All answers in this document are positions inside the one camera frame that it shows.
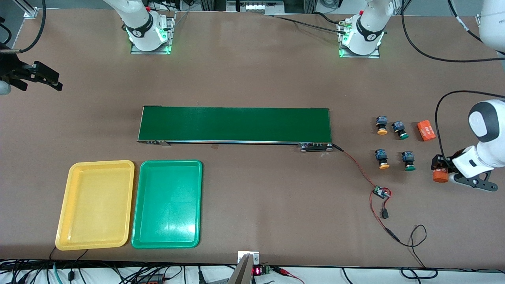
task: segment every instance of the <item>orange object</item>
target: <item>orange object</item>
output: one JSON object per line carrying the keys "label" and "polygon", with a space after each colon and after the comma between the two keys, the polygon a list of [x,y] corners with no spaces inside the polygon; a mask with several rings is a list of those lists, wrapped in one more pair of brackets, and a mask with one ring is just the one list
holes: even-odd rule
{"label": "orange object", "polygon": [[448,182],[449,181],[449,173],[445,168],[436,168],[433,170],[433,181],[434,182]]}
{"label": "orange object", "polygon": [[417,128],[421,133],[421,137],[423,141],[429,141],[437,138],[435,132],[433,132],[433,128],[431,128],[431,123],[429,120],[423,120],[417,124]]}

